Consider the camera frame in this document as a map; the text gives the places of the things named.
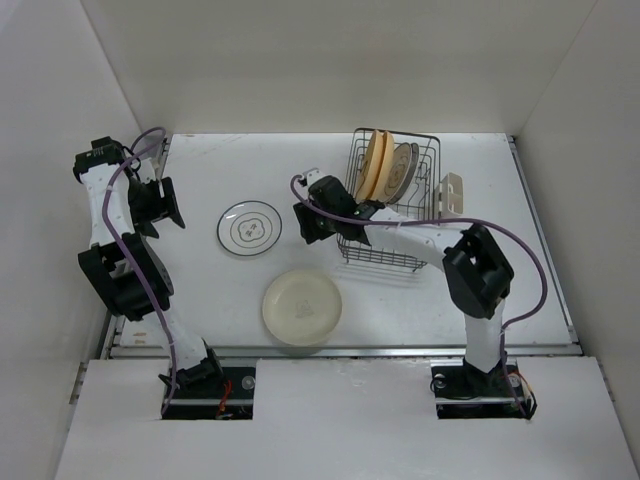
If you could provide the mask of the tan plate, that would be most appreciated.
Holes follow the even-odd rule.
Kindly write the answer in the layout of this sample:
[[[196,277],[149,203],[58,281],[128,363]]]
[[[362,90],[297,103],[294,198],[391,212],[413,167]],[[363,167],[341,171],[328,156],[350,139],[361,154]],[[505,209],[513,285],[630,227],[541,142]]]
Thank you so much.
[[[389,131],[383,133],[383,152],[380,169],[371,198],[376,201],[385,202],[387,195],[385,194],[386,184],[389,174],[393,167],[394,155],[394,137]]]
[[[360,173],[356,179],[354,197],[358,203],[371,197],[376,186],[384,156],[384,136],[374,130],[363,157]]]

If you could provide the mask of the tan plate front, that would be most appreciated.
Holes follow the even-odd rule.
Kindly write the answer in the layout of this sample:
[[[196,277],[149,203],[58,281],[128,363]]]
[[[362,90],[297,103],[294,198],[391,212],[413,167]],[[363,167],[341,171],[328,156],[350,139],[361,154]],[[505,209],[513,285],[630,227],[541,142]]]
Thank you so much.
[[[371,197],[376,186],[384,156],[384,136],[374,130],[363,157],[360,173],[356,179],[354,197],[358,203]]]

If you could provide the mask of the cream plate with drawing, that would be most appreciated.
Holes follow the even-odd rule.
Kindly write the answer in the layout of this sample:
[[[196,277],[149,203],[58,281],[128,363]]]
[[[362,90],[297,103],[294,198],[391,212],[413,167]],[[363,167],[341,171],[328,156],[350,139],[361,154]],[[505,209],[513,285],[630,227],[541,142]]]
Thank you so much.
[[[325,342],[342,315],[342,297],[334,281],[313,269],[290,270],[266,289],[262,318],[269,333],[294,347]]]

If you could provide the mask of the white plate teal rim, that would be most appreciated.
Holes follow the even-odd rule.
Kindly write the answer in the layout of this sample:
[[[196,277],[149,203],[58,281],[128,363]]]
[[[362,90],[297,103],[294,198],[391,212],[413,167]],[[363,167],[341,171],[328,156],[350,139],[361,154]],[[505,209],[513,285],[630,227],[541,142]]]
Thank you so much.
[[[221,247],[239,257],[269,251],[280,239],[283,222],[279,212],[262,201],[244,201],[229,207],[220,217],[216,236]]]

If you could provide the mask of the white plate teal band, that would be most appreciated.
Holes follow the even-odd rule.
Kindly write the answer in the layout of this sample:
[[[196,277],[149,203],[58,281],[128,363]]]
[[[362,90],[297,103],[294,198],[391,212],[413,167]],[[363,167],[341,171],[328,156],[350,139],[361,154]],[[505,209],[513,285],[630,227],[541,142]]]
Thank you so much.
[[[385,188],[387,199],[383,203],[398,202],[413,181],[419,160],[417,143],[402,143],[394,150],[393,167]]]

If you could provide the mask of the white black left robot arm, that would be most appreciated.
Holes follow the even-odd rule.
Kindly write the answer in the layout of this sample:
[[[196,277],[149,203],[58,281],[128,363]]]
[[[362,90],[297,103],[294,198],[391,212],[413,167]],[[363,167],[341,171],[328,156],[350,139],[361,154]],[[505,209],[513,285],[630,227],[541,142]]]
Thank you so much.
[[[171,361],[161,377],[169,392],[209,397],[223,387],[222,367],[206,341],[171,315],[174,286],[149,243],[159,236],[155,223],[185,225],[172,180],[154,171],[165,143],[164,130],[155,132],[160,138],[147,147],[103,137],[76,155],[73,174],[87,191],[91,214],[89,247],[78,262],[111,314],[158,338]]]

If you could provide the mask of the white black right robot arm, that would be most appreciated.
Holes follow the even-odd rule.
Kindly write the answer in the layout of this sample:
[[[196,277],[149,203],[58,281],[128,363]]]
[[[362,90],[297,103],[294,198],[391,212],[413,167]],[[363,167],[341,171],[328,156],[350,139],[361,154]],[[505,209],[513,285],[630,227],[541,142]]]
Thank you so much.
[[[450,228],[449,219],[418,221],[376,200],[357,202],[341,181],[317,169],[290,180],[294,213],[306,243],[340,235],[374,249],[391,250],[444,275],[449,297],[465,320],[463,381],[487,393],[508,373],[502,334],[505,301],[514,270],[480,222]]]

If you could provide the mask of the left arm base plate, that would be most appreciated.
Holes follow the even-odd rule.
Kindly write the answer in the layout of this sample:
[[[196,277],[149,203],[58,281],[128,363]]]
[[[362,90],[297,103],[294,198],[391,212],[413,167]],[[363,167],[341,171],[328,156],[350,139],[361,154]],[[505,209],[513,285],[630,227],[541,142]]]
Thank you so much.
[[[166,380],[163,420],[252,420],[256,388],[255,366],[226,366],[224,377],[191,387],[171,387]]]

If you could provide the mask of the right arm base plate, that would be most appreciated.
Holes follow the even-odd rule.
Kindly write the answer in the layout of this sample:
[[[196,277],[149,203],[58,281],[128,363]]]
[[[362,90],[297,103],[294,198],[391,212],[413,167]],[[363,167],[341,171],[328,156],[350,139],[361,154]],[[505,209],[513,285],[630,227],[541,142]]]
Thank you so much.
[[[538,403],[516,363],[497,366],[489,373],[462,364],[431,367],[430,389],[440,420],[531,420]]]

